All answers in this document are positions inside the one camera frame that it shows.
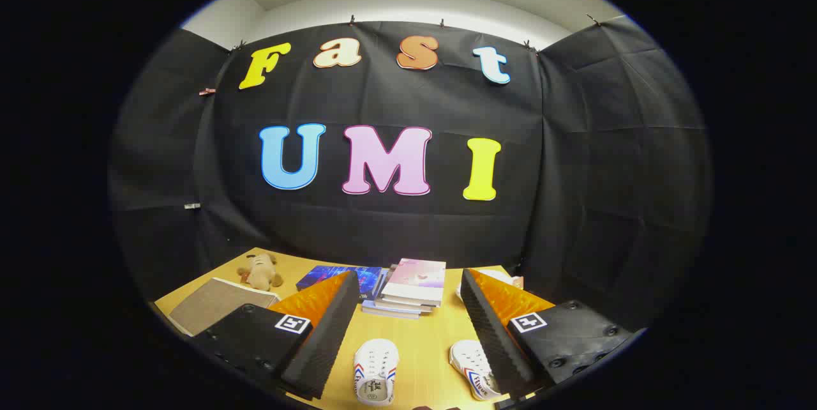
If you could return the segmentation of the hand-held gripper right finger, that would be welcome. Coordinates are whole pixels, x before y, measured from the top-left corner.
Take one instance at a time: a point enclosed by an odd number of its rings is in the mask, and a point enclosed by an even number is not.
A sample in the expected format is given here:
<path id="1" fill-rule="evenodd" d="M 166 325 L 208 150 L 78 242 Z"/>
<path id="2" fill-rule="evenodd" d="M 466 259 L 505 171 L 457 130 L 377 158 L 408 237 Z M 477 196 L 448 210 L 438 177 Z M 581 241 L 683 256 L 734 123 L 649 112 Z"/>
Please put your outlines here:
<path id="1" fill-rule="evenodd" d="M 600 370 L 639 337 L 584 302 L 547 302 L 482 271 L 462 271 L 461 297 L 500 393 L 549 396 Z"/>

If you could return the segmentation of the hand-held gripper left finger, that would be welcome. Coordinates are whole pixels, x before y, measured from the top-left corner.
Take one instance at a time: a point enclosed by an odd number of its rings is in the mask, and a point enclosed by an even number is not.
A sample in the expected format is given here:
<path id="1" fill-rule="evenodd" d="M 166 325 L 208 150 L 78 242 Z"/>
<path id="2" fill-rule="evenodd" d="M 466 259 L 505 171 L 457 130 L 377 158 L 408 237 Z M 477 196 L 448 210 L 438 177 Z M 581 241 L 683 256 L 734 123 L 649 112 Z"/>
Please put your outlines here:
<path id="1" fill-rule="evenodd" d="M 191 342 L 263 390 L 319 399 L 358 302 L 348 270 L 271 307 L 242 303 Z"/>

